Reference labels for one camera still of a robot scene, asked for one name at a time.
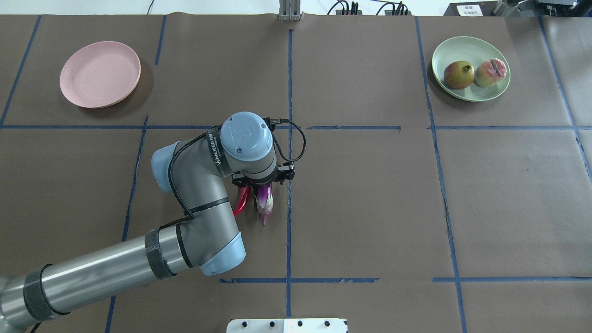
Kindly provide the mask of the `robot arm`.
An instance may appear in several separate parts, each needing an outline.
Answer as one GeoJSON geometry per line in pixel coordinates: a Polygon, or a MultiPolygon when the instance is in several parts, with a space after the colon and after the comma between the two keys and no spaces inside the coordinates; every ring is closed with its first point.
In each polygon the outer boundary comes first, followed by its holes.
{"type": "Polygon", "coordinates": [[[143,188],[152,140],[220,120],[169,123],[155,111],[5,111],[1,269],[23,274],[178,218],[172,196],[150,197],[143,188]]]}

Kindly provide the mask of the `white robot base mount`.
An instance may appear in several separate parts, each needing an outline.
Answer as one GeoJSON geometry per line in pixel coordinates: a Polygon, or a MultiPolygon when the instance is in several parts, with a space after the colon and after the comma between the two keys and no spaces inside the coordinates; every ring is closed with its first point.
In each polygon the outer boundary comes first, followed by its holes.
{"type": "Polygon", "coordinates": [[[227,333],[348,333],[341,318],[275,318],[231,320],[227,333]]]}

